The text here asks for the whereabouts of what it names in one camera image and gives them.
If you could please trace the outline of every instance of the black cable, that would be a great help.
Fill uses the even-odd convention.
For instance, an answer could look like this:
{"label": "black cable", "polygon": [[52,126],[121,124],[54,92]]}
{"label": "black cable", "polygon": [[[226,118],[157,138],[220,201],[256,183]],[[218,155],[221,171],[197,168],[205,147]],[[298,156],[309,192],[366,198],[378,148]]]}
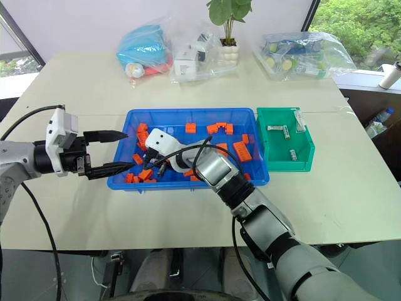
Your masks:
{"label": "black cable", "polygon": [[203,151],[203,149],[205,148],[205,145],[212,140],[212,136],[208,136],[208,138],[205,139],[205,141],[203,141],[202,145],[200,146],[198,152],[196,153],[196,156],[194,158],[194,161],[192,162],[192,172],[194,173],[194,176],[198,178],[198,180],[203,181],[203,179],[201,179],[201,177],[199,177],[198,172],[196,171],[196,162],[199,159],[199,156],[201,155],[201,152]]}
{"label": "black cable", "polygon": [[241,256],[239,255],[238,252],[238,246],[237,246],[237,240],[236,240],[236,218],[232,217],[232,225],[231,225],[231,232],[232,232],[232,244],[234,245],[234,251],[236,252],[237,260],[239,263],[239,266],[241,267],[242,271],[244,272],[246,278],[248,278],[249,282],[251,282],[252,286],[255,288],[255,290],[260,294],[262,299],[264,301],[270,301],[269,297],[264,294],[262,289],[259,287],[259,285],[255,282],[251,274],[246,270],[246,267],[244,265],[244,262],[242,261]]}
{"label": "black cable", "polygon": [[[168,154],[167,156],[164,156],[162,158],[160,158],[159,160],[153,162],[151,165],[145,166],[144,169],[151,169],[152,167],[155,167],[157,164],[160,164],[163,161],[166,161],[168,158],[171,158],[173,156],[176,156],[178,154],[181,154],[185,151],[189,151],[191,149],[198,149],[202,147],[202,144],[197,144],[197,145],[192,145],[192,146],[188,146],[188,147],[184,147],[183,149],[180,149],[178,151],[172,152],[171,154]],[[203,145],[203,147],[210,147],[212,149],[219,149],[220,151],[225,152],[226,154],[228,154],[233,160],[234,162],[237,164],[237,167],[240,171],[241,174],[244,174],[244,169],[242,169],[241,163],[238,161],[237,157],[234,156],[231,152],[229,152],[228,150],[224,149],[223,147],[219,147],[217,145],[213,145],[213,144],[206,144]]]}
{"label": "black cable", "polygon": [[[56,108],[62,108],[64,109],[65,106],[64,105],[50,105],[47,107],[41,107],[41,108],[37,108],[36,110],[33,110],[27,114],[25,114],[24,116],[22,116],[20,119],[18,119],[15,123],[13,123],[12,126],[10,126],[10,128],[4,133],[3,136],[1,136],[0,141],[6,140],[6,138],[8,137],[8,135],[24,120],[28,119],[30,116],[42,112],[42,111],[46,111],[46,110],[54,110]],[[48,221],[46,220],[46,217],[44,216],[35,196],[33,195],[33,193],[29,190],[29,188],[27,187],[27,185],[25,185],[25,183],[21,183],[22,187],[25,189],[25,191],[29,194],[29,196],[32,199],[33,204],[35,205],[36,210],[38,210],[38,213],[44,223],[44,226],[46,227],[46,231],[48,233],[49,239],[50,239],[50,243],[51,243],[51,249],[53,251],[53,256],[55,258],[55,265],[56,265],[56,273],[57,273],[57,294],[56,294],[56,301],[60,301],[61,300],[61,288],[62,288],[62,282],[61,282],[61,268],[60,268],[60,261],[58,259],[58,252],[57,252],[57,247],[56,247],[56,243],[55,243],[55,239],[53,238],[53,235],[51,234],[51,229],[49,226]],[[1,300],[1,272],[3,271],[3,253],[1,251],[1,247],[0,247],[0,252],[1,252],[1,264],[0,264],[0,300]]]}
{"label": "black cable", "polygon": [[0,141],[2,140],[6,140],[6,138],[8,137],[8,135],[25,119],[29,118],[30,116],[42,112],[42,111],[46,111],[46,110],[54,110],[55,108],[65,108],[64,105],[49,105],[48,107],[41,107],[41,108],[37,108],[36,110],[33,110],[27,114],[25,114],[24,116],[22,116],[20,119],[18,119],[17,121],[15,121],[15,123],[10,126],[10,128],[4,133],[3,136],[1,136]]}
{"label": "black cable", "polygon": [[53,238],[53,235],[51,234],[51,229],[49,226],[49,223],[47,221],[47,219],[45,218],[42,209],[40,208],[35,196],[33,195],[32,191],[29,190],[29,188],[27,187],[27,185],[25,185],[24,182],[21,183],[21,186],[25,189],[25,191],[29,194],[29,196],[32,199],[33,204],[35,205],[36,210],[38,210],[38,213],[44,223],[44,226],[46,227],[46,231],[48,233],[49,239],[50,239],[50,243],[51,243],[51,249],[53,250],[53,256],[55,258],[55,265],[56,265],[56,271],[57,271],[57,296],[56,296],[56,300],[60,301],[61,300],[61,268],[60,268],[60,261],[58,259],[58,252],[57,252],[57,248],[56,248],[56,243],[55,243],[55,239]]}

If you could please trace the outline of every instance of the trees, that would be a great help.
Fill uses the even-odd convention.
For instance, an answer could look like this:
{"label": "trees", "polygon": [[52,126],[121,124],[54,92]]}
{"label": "trees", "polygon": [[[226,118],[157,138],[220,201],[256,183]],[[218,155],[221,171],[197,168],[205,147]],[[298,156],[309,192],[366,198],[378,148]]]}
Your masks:
{"label": "trees", "polygon": [[401,1],[321,0],[309,30],[335,35],[357,67],[376,70],[401,55]]}

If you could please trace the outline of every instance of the white table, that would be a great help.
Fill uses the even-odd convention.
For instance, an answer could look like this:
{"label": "white table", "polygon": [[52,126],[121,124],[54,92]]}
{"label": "white table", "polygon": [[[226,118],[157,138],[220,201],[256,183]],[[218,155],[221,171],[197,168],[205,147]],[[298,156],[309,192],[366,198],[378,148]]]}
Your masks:
{"label": "white table", "polygon": [[[101,75],[98,65],[103,67]],[[231,78],[180,87],[161,75],[132,89],[119,68],[106,53],[56,56],[0,124],[0,132],[28,110],[55,103],[65,103],[69,113],[79,116],[81,132],[121,130],[126,112],[138,107],[299,106],[307,112],[316,145],[312,170],[271,172],[262,192],[306,243],[401,238],[401,189],[331,80],[271,82],[250,58],[239,65],[239,71],[247,73]],[[231,99],[223,97],[229,87]],[[50,115],[30,118],[9,139],[43,139]],[[91,144],[93,165],[112,161],[116,147]],[[229,209],[209,189],[129,193],[110,190],[106,179],[88,181],[75,174],[47,174],[28,186],[61,250],[232,245]],[[1,242],[3,248],[50,249],[44,226],[22,189],[2,225]]]}

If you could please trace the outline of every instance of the windowsill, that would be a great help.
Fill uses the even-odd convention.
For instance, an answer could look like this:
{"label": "windowsill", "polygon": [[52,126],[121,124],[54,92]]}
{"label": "windowsill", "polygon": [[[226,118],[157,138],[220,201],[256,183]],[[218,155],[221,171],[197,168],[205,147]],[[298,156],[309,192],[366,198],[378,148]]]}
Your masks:
{"label": "windowsill", "polygon": [[383,76],[384,73],[380,71],[356,70],[344,75],[334,76],[333,80],[339,89],[401,94],[401,79],[386,90],[378,86]]}
{"label": "windowsill", "polygon": [[39,72],[0,77],[0,100],[20,97],[38,74]]}

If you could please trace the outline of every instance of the plastic bag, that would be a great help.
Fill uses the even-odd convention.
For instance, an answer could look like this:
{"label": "plastic bag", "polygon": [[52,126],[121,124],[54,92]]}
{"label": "plastic bag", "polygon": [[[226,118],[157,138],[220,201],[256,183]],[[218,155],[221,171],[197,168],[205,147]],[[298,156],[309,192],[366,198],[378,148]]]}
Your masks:
{"label": "plastic bag", "polygon": [[213,29],[205,24],[198,24],[192,28],[177,26],[177,32],[172,39],[172,49],[172,83],[208,80],[236,70],[236,61],[225,60],[222,57],[220,39]]}
{"label": "plastic bag", "polygon": [[133,87],[139,78],[169,72],[172,65],[167,37],[169,22],[169,17],[154,20],[122,38],[116,56]]}
{"label": "plastic bag", "polygon": [[344,46],[329,33],[266,34],[254,53],[273,80],[326,78],[357,69]]}

